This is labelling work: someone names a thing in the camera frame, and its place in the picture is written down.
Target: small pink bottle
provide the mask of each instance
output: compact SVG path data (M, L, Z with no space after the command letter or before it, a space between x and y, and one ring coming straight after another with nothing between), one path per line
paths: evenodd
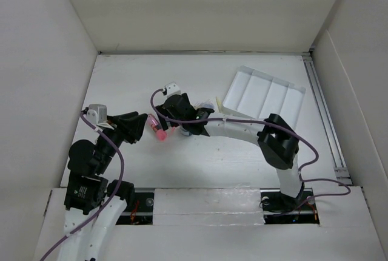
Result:
M148 114L147 124L155 132L159 141L164 141L167 138L167 132L162 129L159 121L152 114Z

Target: white cardboard wall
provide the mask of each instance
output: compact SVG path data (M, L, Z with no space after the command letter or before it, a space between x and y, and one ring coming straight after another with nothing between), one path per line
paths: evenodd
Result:
M388 253L388 0L343 0L313 53L355 185Z
M98 50L308 51L335 0L71 0Z
M69 0L0 0L0 188L59 184L96 49Z

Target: black mount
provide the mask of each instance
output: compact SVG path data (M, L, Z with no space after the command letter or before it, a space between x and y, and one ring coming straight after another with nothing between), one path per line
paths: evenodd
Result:
M123 141L134 144L140 140L147 120L147 114L131 112L129 114L107 117L114 129L105 128L103 133L120 147ZM96 144L88 140L79 140L72 144L69 150L70 170L69 184L66 191L66 209L81 209L85 215L99 206L105 197L108 180L99 177L107 169L115 156L114 148L99 136ZM120 190L130 190L126 182L122 182Z
M189 97L186 93L182 95L172 95L168 97L163 105L159 105L156 109L166 117L169 117L174 120L203 120L208 118L210 114L214 112L214 109L211 108L199 108L195 109L191 104ZM164 118L159 117L159 122L163 130L169 129L170 126L179 126L178 123L167 124ZM182 127L191 132L193 135L206 135L209 136L204 126L207 122L203 123L191 123L191 124L182 124Z
M293 132L292 128L280 115L270 114L264 121L284 127ZM292 168L293 159L299 151L299 140L297 138L270 126L265 126L263 131L258 132L257 136L259 136L259 146L269 165L280 170Z

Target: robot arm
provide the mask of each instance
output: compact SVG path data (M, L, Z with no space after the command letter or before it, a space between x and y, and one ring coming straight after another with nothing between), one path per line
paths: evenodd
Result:
M177 123L168 124L165 117L180 121L204 120L201 123L182 123L182 126L193 135L236 138L259 146L266 162L276 169L284 202L293 206L300 201L304 185L298 173L299 146L296 138L275 127L249 123L246 118L227 117L209 108L195 109L190 104L187 94L181 94L176 83L166 85L164 95L167 96L166 101L156 107L157 111L163 115L159 115L159 120L164 130L168 129L169 125L179 125ZM229 118L245 121L245 123L230 120L212 121L212 118ZM293 131L279 115L270 114L264 121Z
M147 120L147 114L139 115L137 112L107 116L106 106L100 104L90 105L85 115L87 121L102 127L102 133L117 147L123 141L130 144L139 141ZM101 135L95 144L88 140L72 144L67 165L70 169L69 183L64 202L64 232L69 237L61 246L58 261L98 261L119 216L133 203L135 190L132 183L122 181L117 193L112 196L118 181L108 185L108 180L99 176L105 172L115 154L116 150ZM71 234L94 215L108 197L112 199L99 216Z

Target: white floor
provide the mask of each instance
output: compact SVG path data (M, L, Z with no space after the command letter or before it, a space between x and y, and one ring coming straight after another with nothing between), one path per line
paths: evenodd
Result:
M112 55L98 56L90 80L84 107L101 103L109 115L131 111L149 113L150 96L154 90L175 81L191 102L198 103L215 97L223 100L239 66L304 86L307 91L301 108L296 132L309 140L320 152L314 167L303 171L305 178L335 178L333 158L323 124L300 56L284 55ZM156 98L162 103L162 96ZM78 124L75 140L94 141L96 134ZM185 137L177 132L161 143L149 129L139 143L123 144L126 159L124 179L138 188L227 188L251 186L278 188L274 168L265 161L258 147L229 138ZM313 158L300 145L299 163ZM119 159L115 157L104 177L113 180L119 174ZM62 178L67 186L69 170Z
M318 149L320 159L303 176L335 178L300 56L100 55L84 106L106 104L110 115L148 113L151 93L171 81L194 103L214 102L216 96L224 98L240 65L307 89L296 131ZM81 138L94 141L96 134L79 123L75 140ZM126 159L124 180L138 188L159 188L155 219L152 226L116 226L103 260L385 260L360 188L353 187L346 197L317 200L319 226L264 225L257 188L278 188L279 183L256 146L179 133L160 143L145 130L139 143L123 144L121 150ZM312 157L301 145L300 163ZM118 173L115 157L104 177L113 180ZM66 170L63 187L68 175ZM322 183L312 188L315 194L343 191ZM64 196L65 188L54 190L34 260L62 236ZM57 253L48 260L56 260Z

